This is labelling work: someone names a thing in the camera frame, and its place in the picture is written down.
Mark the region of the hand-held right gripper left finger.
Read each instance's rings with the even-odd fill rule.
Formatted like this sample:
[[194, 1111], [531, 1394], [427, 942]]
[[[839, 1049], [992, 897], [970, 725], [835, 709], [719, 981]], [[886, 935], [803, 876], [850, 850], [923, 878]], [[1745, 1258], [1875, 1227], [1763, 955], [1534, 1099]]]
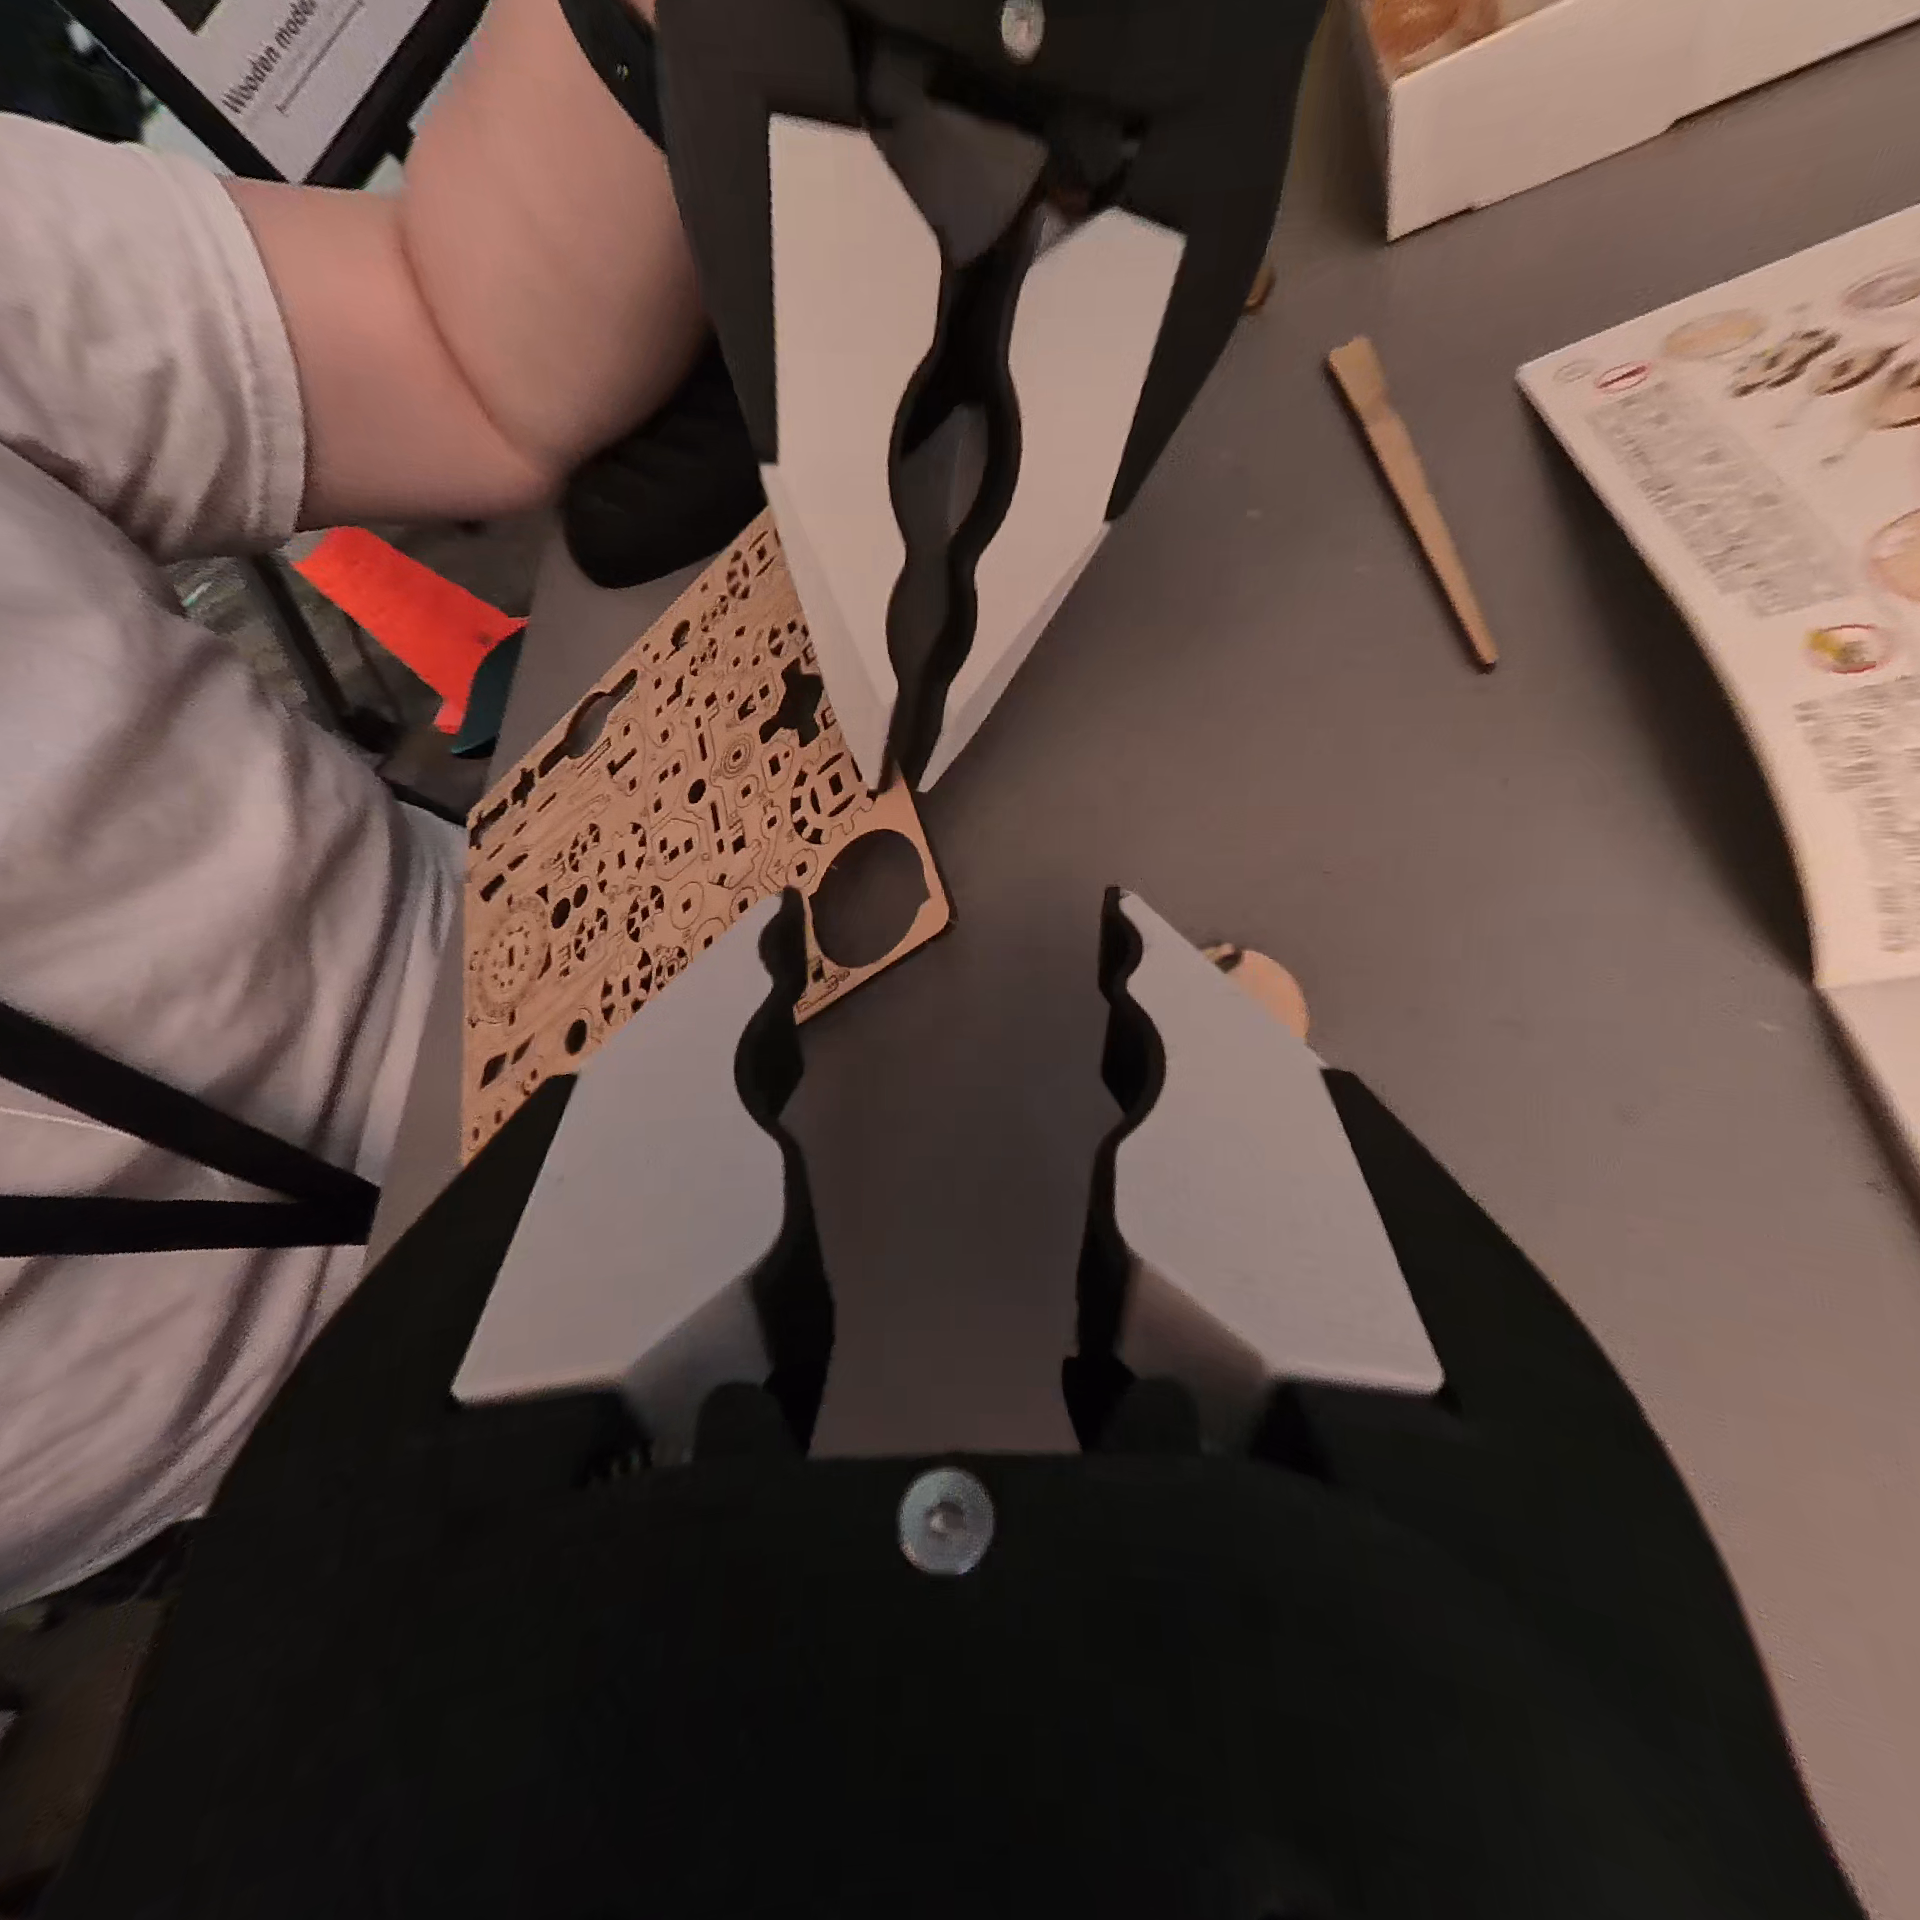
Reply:
[[808, 1458], [833, 1305], [783, 1107], [807, 914], [757, 903], [570, 1075], [453, 1377], [461, 1441], [558, 1469]]

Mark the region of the laser-cut wooden parts sheet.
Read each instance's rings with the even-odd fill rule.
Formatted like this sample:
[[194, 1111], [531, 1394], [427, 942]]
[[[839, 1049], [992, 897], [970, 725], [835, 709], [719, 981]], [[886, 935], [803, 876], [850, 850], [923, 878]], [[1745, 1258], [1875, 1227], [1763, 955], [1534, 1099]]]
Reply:
[[470, 809], [461, 1161], [757, 903], [814, 906], [880, 835], [907, 846], [923, 901], [869, 962], [827, 955], [807, 925], [798, 1020], [947, 929], [911, 795], [862, 781], [817, 682], [761, 511]]

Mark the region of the wooden stick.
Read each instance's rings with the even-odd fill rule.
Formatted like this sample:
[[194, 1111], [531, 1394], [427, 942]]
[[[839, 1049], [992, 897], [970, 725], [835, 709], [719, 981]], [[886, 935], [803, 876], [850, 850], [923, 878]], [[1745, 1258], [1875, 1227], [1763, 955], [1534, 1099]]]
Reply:
[[1433, 494], [1421, 455], [1387, 388], [1384, 365], [1366, 337], [1352, 337], [1328, 353], [1328, 373], [1366, 443], [1424, 563], [1481, 673], [1498, 666], [1478, 594], [1458, 553], [1447, 516]]

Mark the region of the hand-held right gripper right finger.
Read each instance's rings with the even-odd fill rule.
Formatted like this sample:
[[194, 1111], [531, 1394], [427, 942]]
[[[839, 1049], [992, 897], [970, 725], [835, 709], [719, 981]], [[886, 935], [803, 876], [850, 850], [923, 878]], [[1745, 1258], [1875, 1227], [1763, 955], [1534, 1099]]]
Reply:
[[1139, 894], [1098, 910], [1102, 1082], [1062, 1397], [1112, 1450], [1136, 1387], [1243, 1454], [1285, 1387], [1427, 1402], [1443, 1386], [1357, 1153], [1306, 1041], [1217, 973]]

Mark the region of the instruction booklet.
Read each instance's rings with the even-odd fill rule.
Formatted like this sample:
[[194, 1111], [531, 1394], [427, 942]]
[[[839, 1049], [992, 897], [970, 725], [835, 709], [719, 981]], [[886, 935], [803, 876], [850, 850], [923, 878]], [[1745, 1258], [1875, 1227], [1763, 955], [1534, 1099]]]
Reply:
[[1709, 661], [1918, 1154], [1918, 205], [1517, 370]]

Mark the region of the white cardboard box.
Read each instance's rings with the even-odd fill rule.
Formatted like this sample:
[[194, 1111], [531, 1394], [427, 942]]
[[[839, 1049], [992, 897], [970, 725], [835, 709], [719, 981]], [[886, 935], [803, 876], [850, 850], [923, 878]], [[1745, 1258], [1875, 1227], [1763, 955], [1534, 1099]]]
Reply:
[[1909, 28], [1915, 2], [1349, 2], [1382, 238], [1631, 150]]

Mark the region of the operator in white shirt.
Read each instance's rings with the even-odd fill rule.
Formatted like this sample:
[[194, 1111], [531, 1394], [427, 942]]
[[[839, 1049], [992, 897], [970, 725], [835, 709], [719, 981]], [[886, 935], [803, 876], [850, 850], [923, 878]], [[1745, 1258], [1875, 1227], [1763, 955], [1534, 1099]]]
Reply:
[[[261, 251], [194, 163], [9, 115], [1, 297], [3, 1011], [378, 1185], [454, 830], [280, 709], [163, 572], [297, 525]], [[3, 1607], [195, 1518], [365, 1259], [224, 1234], [3, 1254]]]

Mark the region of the framed left tag sign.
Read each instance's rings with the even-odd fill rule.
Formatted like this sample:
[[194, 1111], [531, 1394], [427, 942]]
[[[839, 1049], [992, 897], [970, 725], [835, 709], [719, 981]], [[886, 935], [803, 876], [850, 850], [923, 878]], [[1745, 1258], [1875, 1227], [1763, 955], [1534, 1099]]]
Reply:
[[411, 143], [481, 2], [69, 2], [226, 170], [355, 187]]

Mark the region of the teal object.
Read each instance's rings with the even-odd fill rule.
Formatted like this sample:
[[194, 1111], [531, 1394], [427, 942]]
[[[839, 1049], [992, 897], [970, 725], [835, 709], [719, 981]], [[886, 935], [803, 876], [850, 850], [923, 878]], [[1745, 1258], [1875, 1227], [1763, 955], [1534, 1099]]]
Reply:
[[464, 699], [459, 725], [448, 735], [448, 749], [456, 759], [487, 759], [505, 719], [517, 678], [526, 627], [518, 627], [478, 661]]

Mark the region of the black textured pad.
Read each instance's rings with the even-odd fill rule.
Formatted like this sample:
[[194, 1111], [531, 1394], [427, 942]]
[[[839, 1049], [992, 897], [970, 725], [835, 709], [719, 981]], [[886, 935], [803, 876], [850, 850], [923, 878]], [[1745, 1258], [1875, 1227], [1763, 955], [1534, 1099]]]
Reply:
[[627, 590], [709, 561], [762, 507], [734, 379], [709, 339], [671, 397], [567, 481], [559, 531], [591, 585]]

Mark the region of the orange object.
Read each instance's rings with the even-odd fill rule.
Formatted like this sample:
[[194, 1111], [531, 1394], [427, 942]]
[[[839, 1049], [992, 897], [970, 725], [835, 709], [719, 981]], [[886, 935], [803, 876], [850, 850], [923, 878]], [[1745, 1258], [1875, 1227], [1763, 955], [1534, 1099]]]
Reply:
[[526, 627], [365, 527], [322, 532], [293, 569], [438, 697], [446, 735], [466, 723], [481, 662]]

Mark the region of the black wristband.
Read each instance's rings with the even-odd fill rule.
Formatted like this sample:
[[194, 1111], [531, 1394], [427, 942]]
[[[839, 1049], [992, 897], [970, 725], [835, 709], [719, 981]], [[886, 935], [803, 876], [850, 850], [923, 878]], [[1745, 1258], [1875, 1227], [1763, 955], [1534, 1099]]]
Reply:
[[559, 2], [559, 12], [607, 95], [663, 154], [665, 121], [650, 19], [635, 2]]

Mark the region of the round wooden disc part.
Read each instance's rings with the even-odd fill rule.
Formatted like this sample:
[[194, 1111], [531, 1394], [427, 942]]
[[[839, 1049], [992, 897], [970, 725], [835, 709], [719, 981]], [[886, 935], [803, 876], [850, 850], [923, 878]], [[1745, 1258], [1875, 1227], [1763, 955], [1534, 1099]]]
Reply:
[[1202, 955], [1210, 967], [1234, 982], [1248, 999], [1257, 1002], [1270, 1018], [1297, 1041], [1309, 1036], [1304, 993], [1293, 973], [1258, 948], [1240, 945], [1209, 945]]

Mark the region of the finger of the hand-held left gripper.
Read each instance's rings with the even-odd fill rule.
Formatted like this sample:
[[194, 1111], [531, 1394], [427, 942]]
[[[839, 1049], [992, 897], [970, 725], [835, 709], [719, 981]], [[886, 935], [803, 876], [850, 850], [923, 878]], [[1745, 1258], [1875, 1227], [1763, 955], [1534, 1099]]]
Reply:
[[937, 337], [944, 253], [869, 130], [774, 111], [768, 161], [777, 450], [761, 485], [835, 727], [878, 783], [899, 702], [895, 421]]
[[1069, 228], [1026, 269], [1006, 369], [1016, 404], [1011, 498], [970, 572], [973, 630], [929, 757], [931, 788], [983, 727], [1087, 567], [1160, 337], [1183, 238], [1127, 209]]

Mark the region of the person's left forearm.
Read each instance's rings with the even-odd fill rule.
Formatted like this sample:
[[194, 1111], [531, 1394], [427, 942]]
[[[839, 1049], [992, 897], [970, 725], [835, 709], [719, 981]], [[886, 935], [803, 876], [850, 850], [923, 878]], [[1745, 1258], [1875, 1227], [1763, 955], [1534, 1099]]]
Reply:
[[398, 193], [226, 195], [294, 357], [299, 532], [541, 507], [704, 348], [665, 157], [558, 2], [487, 10]]

